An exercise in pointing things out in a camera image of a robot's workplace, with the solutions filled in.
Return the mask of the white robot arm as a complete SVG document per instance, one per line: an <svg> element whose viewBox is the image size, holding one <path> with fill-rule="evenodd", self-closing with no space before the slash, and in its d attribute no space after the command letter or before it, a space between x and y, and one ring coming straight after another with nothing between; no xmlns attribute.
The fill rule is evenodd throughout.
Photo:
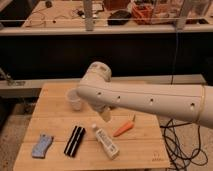
<svg viewBox="0 0 213 171"><path fill-rule="evenodd" d="M77 85L77 94L105 121L110 116L103 111L113 106L213 129L213 86L114 83L111 74L106 64L93 62Z"/></svg>

